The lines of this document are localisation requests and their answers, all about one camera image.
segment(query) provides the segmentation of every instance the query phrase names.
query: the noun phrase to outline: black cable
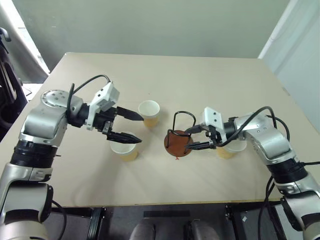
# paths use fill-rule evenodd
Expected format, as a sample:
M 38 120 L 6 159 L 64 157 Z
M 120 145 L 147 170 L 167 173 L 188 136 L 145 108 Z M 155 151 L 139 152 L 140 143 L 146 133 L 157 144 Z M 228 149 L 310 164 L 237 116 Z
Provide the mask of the black cable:
M 286 139 L 288 139 L 288 141 L 290 142 L 290 131 L 289 131 L 289 128 L 288 128 L 288 126 L 287 126 L 287 124 L 283 121 L 283 120 L 281 120 L 280 118 L 278 118 L 278 117 L 274 117 L 275 118 L 275 120 L 277 120 L 278 122 L 280 122 L 281 124 L 282 124 L 282 126 L 284 127 L 284 129 L 285 129 L 285 133 L 286 133 Z
M 76 92 L 78 92 L 81 88 L 83 88 L 85 85 L 87 85 L 88 83 L 90 83 L 92 80 L 95 80 L 97 78 L 100 78 L 100 77 L 104 77 L 105 79 L 107 79 L 108 83 L 111 82 L 109 77 L 105 74 L 100 74 L 100 75 L 97 75 L 97 76 L 94 76 L 92 78 L 90 78 L 89 80 L 85 81 L 84 83 L 82 83 L 80 86 L 78 86 L 72 94 L 75 94 Z
M 82 83 L 82 84 L 81 84 L 79 87 L 77 87 L 76 89 L 75 89 L 75 84 L 74 84 L 74 83 L 71 84 L 71 87 L 70 87 L 70 90 L 69 90 L 69 95 L 68 95 L 68 101 L 67 101 L 67 104 L 66 104 L 66 116 L 67 116 L 67 118 L 69 118 L 69 116 L 70 116 L 70 111 L 71 111 L 70 105 L 71 105 L 72 96 L 73 96 L 76 92 L 78 92 L 81 88 L 83 88 L 85 85 L 87 85 L 87 84 L 90 83 L 91 81 L 93 81 L 93 80 L 95 80 L 95 79 L 97 79 L 97 78 L 100 78 L 100 77 L 104 77 L 104 78 L 107 80 L 108 83 L 111 82 L 110 78 L 109 78 L 107 75 L 105 75 L 105 74 L 99 74 L 99 75 L 94 76 L 94 77 L 90 78 L 89 80 L 85 81 L 84 83 Z
M 310 166 L 310 165 L 318 165 L 320 161 L 312 161 L 312 162 L 301 162 L 303 166 Z
M 75 84 L 72 83 L 70 90 L 69 90 L 68 101 L 66 103 L 66 117 L 67 118 L 69 118 L 69 116 L 70 116 L 70 104 L 71 104 L 71 99 L 72 99 L 74 89 L 75 89 Z
M 281 226 L 278 225 L 278 223 L 277 223 L 277 221 L 276 221 L 276 219 L 275 219 L 275 217 L 274 217 L 274 215 L 272 213 L 269 199 L 267 199 L 267 201 L 266 201 L 266 209 L 268 210 L 268 214 L 270 216 L 270 219 L 273 222 L 273 226 L 274 226 L 275 232 L 277 233 L 277 235 L 280 237 L 281 240 L 286 240 L 287 238 L 283 235 L 283 231 L 282 231 Z
M 217 147 L 224 147 L 225 145 L 227 145 L 228 143 L 230 143 L 232 140 L 235 140 L 239 133 L 248 125 L 248 123 L 251 122 L 252 119 L 254 119 L 259 113 L 261 113 L 264 110 L 269 110 L 271 113 L 271 118 L 272 118 L 272 122 L 273 122 L 273 126 L 274 128 L 277 128 L 277 122 L 276 122 L 276 117 L 275 117 L 275 113 L 273 111 L 273 109 L 270 106 L 263 106 L 261 108 L 259 108 L 257 111 L 255 111 L 242 125 L 241 127 L 235 131 L 225 142 L 222 143 L 218 143 Z
M 61 229 L 61 233 L 60 233 L 60 235 L 59 235 L 59 237 L 57 239 L 57 240 L 61 240 L 62 236 L 65 233 L 66 226 L 67 226 L 67 213 L 66 213 L 66 210 L 59 203 L 57 203 L 54 200 L 52 200 L 52 203 L 57 206 L 57 208 L 61 211 L 61 213 L 63 215 L 63 226 L 62 226 L 62 229 Z
M 261 206 L 261 208 L 260 208 L 259 215 L 258 215 L 258 240 L 261 240 L 261 217 L 262 217 L 262 214 L 263 214 L 263 212 L 264 212 L 264 209 L 265 209 L 265 207 L 266 207 L 266 205 L 267 205 L 267 201 L 268 201 L 268 199 L 269 199 L 269 196 L 270 196 L 272 190 L 273 190 L 274 187 L 275 187 L 275 183 L 273 183 L 273 184 L 271 185 L 271 188 L 270 188 L 270 184 L 271 184 L 271 182 L 272 182 L 273 179 L 274 179 L 274 178 L 271 176 L 271 177 L 269 178 L 267 184 L 266 184 L 266 188 L 265 188 L 265 198 L 264 198 L 263 204 L 262 204 L 262 206 Z

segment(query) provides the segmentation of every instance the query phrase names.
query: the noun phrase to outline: white curtain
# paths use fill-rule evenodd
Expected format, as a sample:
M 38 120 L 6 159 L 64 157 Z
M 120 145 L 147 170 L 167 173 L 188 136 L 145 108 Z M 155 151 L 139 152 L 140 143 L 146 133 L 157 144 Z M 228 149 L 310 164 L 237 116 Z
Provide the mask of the white curtain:
M 260 58 L 320 132 L 319 7 L 319 0 L 291 0 Z
M 15 73 L 24 83 L 43 83 L 48 74 L 39 65 L 9 18 L 7 9 L 10 7 L 14 7 L 12 0 L 0 0 L 0 27 L 8 31 L 11 41 L 6 42 L 3 36 L 1 39 L 9 52 Z

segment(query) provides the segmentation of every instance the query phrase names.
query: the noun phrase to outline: black wire handle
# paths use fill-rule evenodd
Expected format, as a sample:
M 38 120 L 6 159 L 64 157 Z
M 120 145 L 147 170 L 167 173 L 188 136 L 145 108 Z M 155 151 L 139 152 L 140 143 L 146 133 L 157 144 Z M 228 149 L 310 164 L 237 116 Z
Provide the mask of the black wire handle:
M 195 124 L 196 124 L 196 121 L 197 121 L 197 120 L 196 120 L 196 117 L 195 117 L 192 113 L 190 113 L 190 112 L 188 112 L 188 111 L 177 111 L 177 112 L 174 114 L 174 116 L 173 116 L 173 126 L 172 126 L 172 129 L 168 129 L 168 131 L 167 131 L 167 141 L 166 141 L 166 145 L 165 145 L 166 148 L 169 147 L 170 133 L 173 133 L 174 135 L 179 136 L 179 137 L 188 137 L 188 142 L 187 142 L 187 144 L 189 143 L 189 141 L 190 141 L 190 139 L 191 139 L 191 133 L 190 133 L 190 134 L 180 134 L 180 133 L 178 133 L 178 132 L 175 131 L 176 116 L 177 116 L 178 114 L 188 114 L 188 115 L 190 115 L 190 116 L 193 118 L 192 127 L 194 127 Z M 186 154 L 187 151 L 188 151 L 188 148 L 185 148 L 184 154 Z

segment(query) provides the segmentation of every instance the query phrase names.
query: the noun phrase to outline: table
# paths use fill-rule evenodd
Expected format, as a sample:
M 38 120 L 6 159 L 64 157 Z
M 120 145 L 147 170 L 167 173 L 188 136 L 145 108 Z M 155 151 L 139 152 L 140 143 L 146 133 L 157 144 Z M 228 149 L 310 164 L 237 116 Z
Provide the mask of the table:
M 113 129 L 140 137 L 139 155 L 123 162 L 112 153 L 106 137 L 96 130 L 69 126 L 53 162 L 54 199 L 66 207 L 172 203 L 260 201 L 270 176 L 252 146 L 234 158 L 220 159 L 215 150 L 192 151 L 176 159 L 164 148 L 173 115 L 184 110 L 200 116 L 206 106 L 224 120 L 272 106 L 290 128 L 291 144 L 299 159 L 318 161 L 320 136 L 281 83 L 260 59 L 66 53 L 39 93 L 27 104 L 0 144 L 1 169 L 10 161 L 21 126 L 29 111 L 51 89 L 69 91 L 71 83 L 107 74 L 120 91 L 118 106 L 137 111 L 144 100 L 160 104 L 160 121 L 148 129 L 142 122 L 117 116 Z M 97 79 L 77 92 L 90 102 L 105 84 Z M 192 120 L 181 116 L 176 129 Z M 204 140 L 204 133 L 193 135 Z M 320 168 L 307 168 L 320 181 Z M 271 199 L 280 194 L 274 191 Z

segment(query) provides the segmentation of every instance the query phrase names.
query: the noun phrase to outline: paper cup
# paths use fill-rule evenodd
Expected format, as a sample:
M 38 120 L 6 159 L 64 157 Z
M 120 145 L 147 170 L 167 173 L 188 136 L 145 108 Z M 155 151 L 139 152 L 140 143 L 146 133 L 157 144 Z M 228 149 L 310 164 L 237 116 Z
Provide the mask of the paper cup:
M 231 141 L 224 147 L 217 147 L 216 151 L 219 157 L 223 159 L 230 159 L 237 153 L 245 150 L 247 147 L 247 141 L 240 141 L 239 139 Z
M 117 155 L 119 155 L 122 158 L 122 160 L 126 162 L 132 161 L 137 157 L 138 151 L 136 147 L 137 144 L 135 143 L 124 144 L 116 141 L 110 141 L 111 150 Z
M 140 103 L 139 114 L 144 118 L 144 125 L 152 128 L 157 125 L 159 120 L 160 106 L 156 101 L 147 100 Z

